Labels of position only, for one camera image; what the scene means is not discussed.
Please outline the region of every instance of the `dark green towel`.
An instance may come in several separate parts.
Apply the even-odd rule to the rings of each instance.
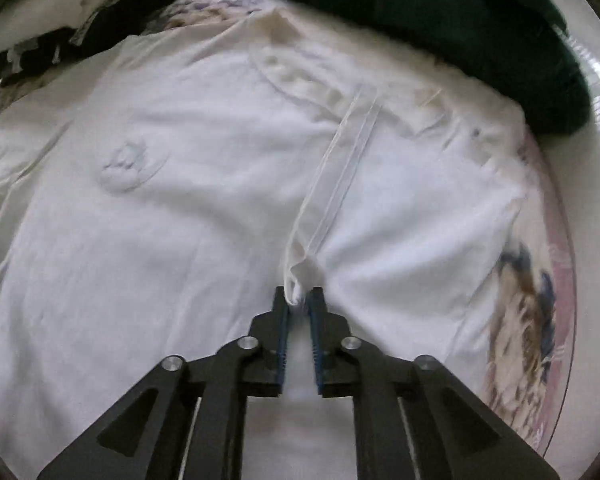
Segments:
[[[590,115],[586,82],[550,0],[296,0],[429,50],[511,97],[536,134]]]

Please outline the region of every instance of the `white surface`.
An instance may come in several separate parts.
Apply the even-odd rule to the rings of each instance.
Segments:
[[[600,20],[588,3],[554,2],[593,63],[600,62]],[[590,82],[593,97],[599,96],[600,78],[592,74]],[[600,116],[597,128],[592,124],[573,137],[552,142],[546,154],[573,236],[578,291],[571,379],[546,458],[563,480],[573,480],[600,451]]]
[[[244,334],[283,278],[481,387],[522,117],[478,90],[512,119],[481,140],[392,61],[376,96],[357,59],[254,14],[128,38],[0,116],[0,454],[22,480],[163,356]],[[317,397],[303,344],[248,424],[246,480],[356,475],[350,403]]]

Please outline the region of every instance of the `patterned fabric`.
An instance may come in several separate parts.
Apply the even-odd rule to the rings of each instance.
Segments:
[[[150,17],[144,34],[240,20],[280,0],[176,0]],[[47,85],[67,66],[0,87],[0,113]],[[536,190],[516,219],[498,264],[500,291],[491,321],[489,370],[482,399],[539,452],[544,452],[565,393],[562,357],[573,339],[571,250],[560,201],[528,132],[520,157]]]

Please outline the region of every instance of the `crumpled fabric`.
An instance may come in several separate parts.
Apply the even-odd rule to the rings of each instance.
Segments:
[[[409,41],[514,100],[535,134],[590,117],[586,81],[550,0],[296,0]]]
[[[148,16],[173,0],[109,0],[78,29],[53,30],[0,52],[0,80],[13,84],[63,61],[95,56],[144,31]]]

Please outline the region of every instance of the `pile of clothes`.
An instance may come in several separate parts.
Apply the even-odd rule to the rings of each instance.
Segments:
[[[587,83],[550,0],[295,0],[424,48],[517,101],[535,134],[590,116]]]
[[[131,34],[174,0],[10,0],[0,13],[0,81],[39,75],[93,56]]]

